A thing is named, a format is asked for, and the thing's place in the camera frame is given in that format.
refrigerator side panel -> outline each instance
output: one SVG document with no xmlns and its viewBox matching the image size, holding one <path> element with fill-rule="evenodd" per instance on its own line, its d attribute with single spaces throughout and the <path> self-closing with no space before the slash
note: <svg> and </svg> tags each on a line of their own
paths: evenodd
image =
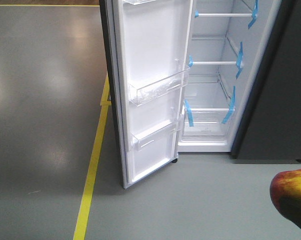
<svg viewBox="0 0 301 240">
<path fill-rule="evenodd" d="M 301 0 L 282 1 L 232 154 L 301 159 Z"/>
<path fill-rule="evenodd" d="M 122 169 L 122 185 L 124 188 L 129 187 L 126 166 L 126 152 L 125 152 L 125 134 L 123 123 L 123 104 L 122 93 L 120 86 L 120 75 L 118 69 L 118 56 L 116 46 L 114 12 L 112 0 L 100 0 L 100 15 L 102 23 L 102 31 L 104 38 L 104 48 L 107 61 L 107 72 L 109 81 L 109 91 L 111 98 L 111 108 L 113 115 L 113 124 L 115 129 L 115 140 L 117 145 L 117 152 L 120 156 L 120 166 Z"/>
</svg>

crisper drawer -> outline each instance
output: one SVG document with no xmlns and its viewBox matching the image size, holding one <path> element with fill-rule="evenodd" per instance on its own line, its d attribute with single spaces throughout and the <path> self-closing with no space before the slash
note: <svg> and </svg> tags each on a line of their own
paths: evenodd
<svg viewBox="0 0 301 240">
<path fill-rule="evenodd" d="M 229 122 L 222 123 L 227 110 L 222 109 L 193 109 L 193 126 L 190 126 L 188 117 L 185 117 L 183 137 L 189 136 L 220 136 L 225 137 L 229 129 Z"/>
<path fill-rule="evenodd" d="M 185 120 L 182 141 L 224 141 L 230 126 L 231 98 L 218 75 L 198 76 L 185 91 Z"/>
</svg>

blue tape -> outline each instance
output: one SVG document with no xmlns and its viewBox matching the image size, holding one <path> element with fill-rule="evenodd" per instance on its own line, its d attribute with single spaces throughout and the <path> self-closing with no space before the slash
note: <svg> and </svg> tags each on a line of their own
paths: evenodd
<svg viewBox="0 0 301 240">
<path fill-rule="evenodd" d="M 229 110 L 226 116 L 224 117 L 224 119 L 222 120 L 221 122 L 222 124 L 226 124 L 230 119 L 230 117 L 232 116 L 233 112 L 235 111 L 235 96 L 236 96 L 236 87 L 234 86 L 232 90 L 232 96 L 230 99 Z"/>
<path fill-rule="evenodd" d="M 241 41 L 240 42 L 240 50 L 239 50 L 238 57 L 237 57 L 237 60 L 236 60 L 236 66 L 238 68 L 238 72 L 236 74 L 236 79 L 239 78 L 239 76 L 240 76 L 240 74 L 243 70 L 243 57 L 244 57 L 243 42 Z"/>
<path fill-rule="evenodd" d="M 193 62 L 193 57 L 191 55 L 189 55 L 189 63 L 188 66 L 191 67 L 193 66 L 194 62 Z"/>
<path fill-rule="evenodd" d="M 193 120 L 193 114 L 192 114 L 192 109 L 189 105 L 189 102 L 185 99 L 185 108 L 187 112 L 187 117 L 188 117 L 188 124 L 190 127 L 194 127 L 194 120 Z"/>
<path fill-rule="evenodd" d="M 256 0 L 254 10 L 251 13 L 252 20 L 248 24 L 248 29 L 250 29 L 253 26 L 253 24 L 256 22 L 258 13 L 259 13 L 259 0 Z"/>
</svg>

refrigerator shelf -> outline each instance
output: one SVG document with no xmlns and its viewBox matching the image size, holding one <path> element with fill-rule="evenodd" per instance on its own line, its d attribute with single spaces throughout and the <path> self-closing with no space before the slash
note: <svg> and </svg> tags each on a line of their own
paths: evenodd
<svg viewBox="0 0 301 240">
<path fill-rule="evenodd" d="M 189 83 L 185 90 L 185 99 L 191 108 L 192 124 L 185 113 L 181 139 L 224 141 L 230 124 L 229 121 L 222 122 L 230 110 L 230 97 L 225 92 L 218 74 L 203 75 L 201 78 L 200 82 L 200 76 L 196 76 L 196 83 Z"/>
<path fill-rule="evenodd" d="M 228 37 L 196 36 L 190 45 L 193 65 L 236 65 L 240 48 Z M 223 59 L 223 52 L 231 52 L 227 59 Z"/>
<path fill-rule="evenodd" d="M 185 65 L 181 71 L 148 85 L 129 84 L 129 101 L 140 106 L 187 84 L 190 67 Z"/>
<path fill-rule="evenodd" d="M 141 151 L 144 147 L 157 142 L 159 139 L 176 133 L 177 131 L 181 130 L 183 126 L 183 120 L 184 118 L 180 115 L 179 118 L 174 122 L 167 120 L 139 134 L 132 134 L 133 149 L 135 151 Z"/>
<path fill-rule="evenodd" d="M 196 17 L 251 17 L 254 6 L 245 0 L 197 0 Z"/>
</svg>

door shelf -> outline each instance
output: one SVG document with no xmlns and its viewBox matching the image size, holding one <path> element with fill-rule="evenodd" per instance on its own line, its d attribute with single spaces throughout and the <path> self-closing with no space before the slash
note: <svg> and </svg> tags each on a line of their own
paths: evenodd
<svg viewBox="0 0 301 240">
<path fill-rule="evenodd" d="M 132 134 L 132 147 L 135 151 L 140 151 L 144 147 L 149 146 L 150 144 L 156 142 L 157 140 L 172 135 L 183 126 L 184 118 L 180 115 L 179 118 L 174 122 L 162 122 L 147 131 L 143 131 L 139 134 Z"/>
<path fill-rule="evenodd" d="M 144 86 L 129 84 L 129 101 L 136 106 L 140 106 L 172 91 L 181 89 L 187 84 L 189 70 L 190 67 L 185 65 L 181 71 L 154 83 Z"/>
<path fill-rule="evenodd" d="M 148 2 L 153 2 L 155 0 L 123 0 L 124 3 L 129 3 L 133 5 L 144 4 Z"/>
<path fill-rule="evenodd" d="M 220 141 L 224 140 L 230 121 L 223 123 L 230 107 L 230 97 L 224 91 L 218 75 L 202 76 L 202 83 L 189 83 L 185 91 L 185 99 L 191 108 L 193 126 L 190 126 L 185 112 L 183 141 Z"/>
</svg>

